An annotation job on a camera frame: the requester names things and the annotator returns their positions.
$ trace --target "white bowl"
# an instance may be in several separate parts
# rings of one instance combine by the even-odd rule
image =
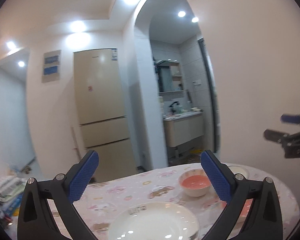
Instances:
[[[200,196],[203,196],[203,195],[207,194],[208,191],[210,190],[210,188],[212,187],[211,184],[209,186],[205,186],[205,187],[202,187],[202,188],[199,188],[199,189],[191,189],[191,188],[184,187],[182,185],[182,182],[186,178],[189,178],[189,177],[194,176],[194,175],[201,175],[201,176],[207,177],[207,175],[206,175],[206,173],[204,172],[203,169],[194,169],[194,170],[186,171],[185,173],[183,173],[179,177],[179,184],[182,187],[182,189],[184,190],[184,192],[187,195],[189,195],[190,197],[200,197]]]
[[[233,174],[240,173],[242,174],[246,179],[249,179],[249,171],[247,169],[241,167],[241,166],[228,166],[229,169],[232,171]]]
[[[187,208],[149,202],[122,212],[109,227],[109,240],[197,240],[199,222]]]

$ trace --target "refrigerator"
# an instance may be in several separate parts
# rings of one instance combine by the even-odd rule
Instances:
[[[137,173],[117,60],[117,49],[74,53],[75,103],[85,149],[99,154],[97,182]]]

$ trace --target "ceiling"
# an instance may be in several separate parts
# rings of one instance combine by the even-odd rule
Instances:
[[[179,17],[179,11],[185,11],[186,15]],[[198,23],[191,21],[193,17],[187,0],[169,0],[151,20],[150,39],[173,44],[183,43],[200,32]]]
[[[0,54],[9,40],[71,33],[76,20],[85,21],[87,31],[122,30],[135,7],[123,0],[6,0],[0,9]]]
[[[22,82],[26,82],[27,76],[27,66],[30,53],[28,50],[20,50],[10,56],[7,56],[0,60],[0,68],[3,69],[8,74],[16,77]],[[18,62],[23,61],[25,63],[24,67],[20,67]]]

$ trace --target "tablecloth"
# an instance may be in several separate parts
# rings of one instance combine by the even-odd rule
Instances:
[[[276,177],[256,168],[243,165],[241,167],[249,172],[249,179],[263,180],[265,177],[273,179],[279,196],[285,239],[300,217],[294,195]],[[151,201],[177,203],[196,215],[200,224],[199,239],[201,239],[219,217],[224,205],[213,188],[202,197],[189,197],[183,192],[178,182],[179,176],[197,168],[201,168],[200,163],[156,169],[122,179],[91,184],[87,186],[81,199],[74,202],[74,206],[96,237],[99,240],[107,240],[111,222],[128,208]],[[71,238],[52,200],[49,200],[49,205],[61,233]],[[230,237],[238,234],[241,226],[242,223],[237,224]]]

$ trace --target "faucet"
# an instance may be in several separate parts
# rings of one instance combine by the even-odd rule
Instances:
[[[176,112],[176,110],[173,108],[173,105],[174,105],[174,104],[178,104],[178,103],[179,103],[178,101],[174,101],[174,102],[169,106],[169,108],[171,108],[172,115],[174,115],[175,112]]]

